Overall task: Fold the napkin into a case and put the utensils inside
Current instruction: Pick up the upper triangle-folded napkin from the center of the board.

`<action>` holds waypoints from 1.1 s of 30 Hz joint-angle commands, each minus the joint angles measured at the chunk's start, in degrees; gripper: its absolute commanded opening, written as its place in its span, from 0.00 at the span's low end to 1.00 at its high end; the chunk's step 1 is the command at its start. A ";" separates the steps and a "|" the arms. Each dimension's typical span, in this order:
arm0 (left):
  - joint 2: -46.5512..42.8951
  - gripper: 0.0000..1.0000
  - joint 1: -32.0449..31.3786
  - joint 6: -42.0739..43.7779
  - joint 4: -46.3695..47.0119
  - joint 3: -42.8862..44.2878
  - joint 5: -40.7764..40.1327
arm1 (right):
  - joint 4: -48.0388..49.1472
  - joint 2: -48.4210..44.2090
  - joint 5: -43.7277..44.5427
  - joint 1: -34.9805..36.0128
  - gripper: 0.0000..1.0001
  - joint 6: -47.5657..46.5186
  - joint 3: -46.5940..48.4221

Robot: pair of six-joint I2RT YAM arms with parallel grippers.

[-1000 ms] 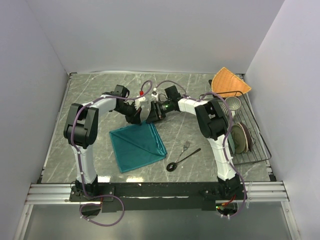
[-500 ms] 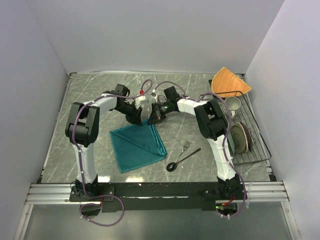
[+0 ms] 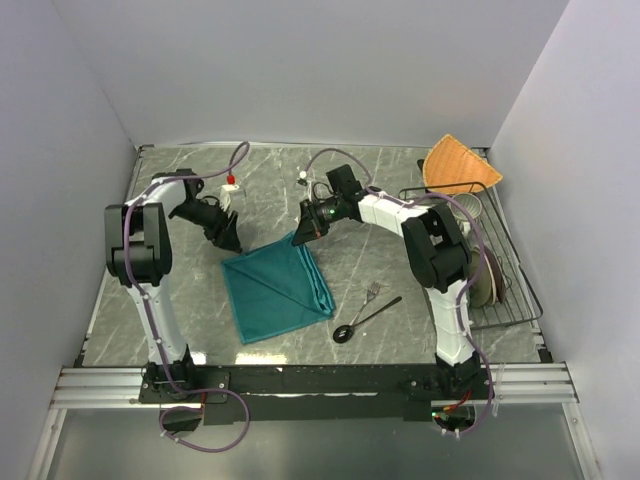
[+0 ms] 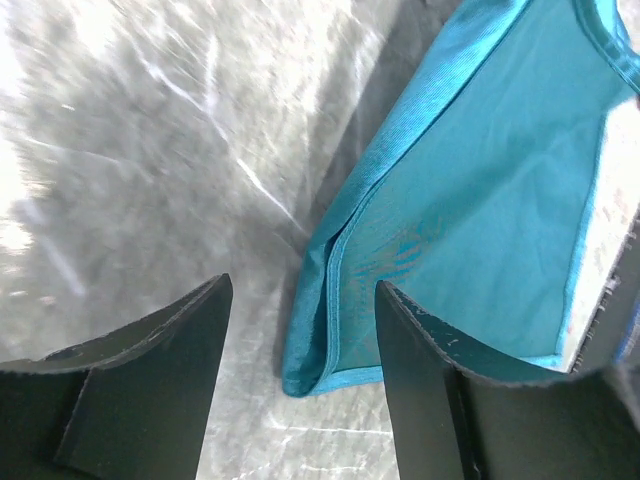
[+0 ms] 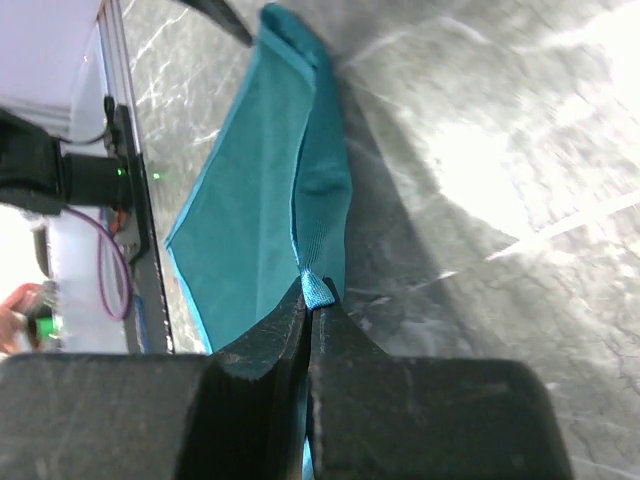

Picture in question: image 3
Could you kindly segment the teal satin napkin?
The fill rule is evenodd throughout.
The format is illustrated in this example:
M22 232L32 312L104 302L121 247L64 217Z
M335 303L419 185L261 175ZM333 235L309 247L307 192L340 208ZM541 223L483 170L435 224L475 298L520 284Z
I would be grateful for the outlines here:
M221 263L242 344L270 339L330 319L336 303L306 245L294 234Z

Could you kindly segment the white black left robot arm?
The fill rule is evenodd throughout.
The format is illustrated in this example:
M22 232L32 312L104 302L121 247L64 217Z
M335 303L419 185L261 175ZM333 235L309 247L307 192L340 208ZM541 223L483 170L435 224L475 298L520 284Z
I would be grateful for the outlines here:
M199 379L171 302L168 222L178 217L200 227L215 247L242 251L238 213L201 198L203 188L191 169L162 172L137 197L104 212L106 267L134 301L148 346L144 383L177 402L194 397Z

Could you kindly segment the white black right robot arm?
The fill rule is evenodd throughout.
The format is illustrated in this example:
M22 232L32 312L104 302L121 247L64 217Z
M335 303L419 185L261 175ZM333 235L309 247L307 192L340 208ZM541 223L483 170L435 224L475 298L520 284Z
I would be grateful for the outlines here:
M409 267L431 305L436 331L437 385L452 399L467 392L480 369L471 344L467 306L471 250L449 207L402 202L381 190L368 192L344 164L327 173L331 195L300 202L292 244L325 236L342 219L373 225L404 242Z

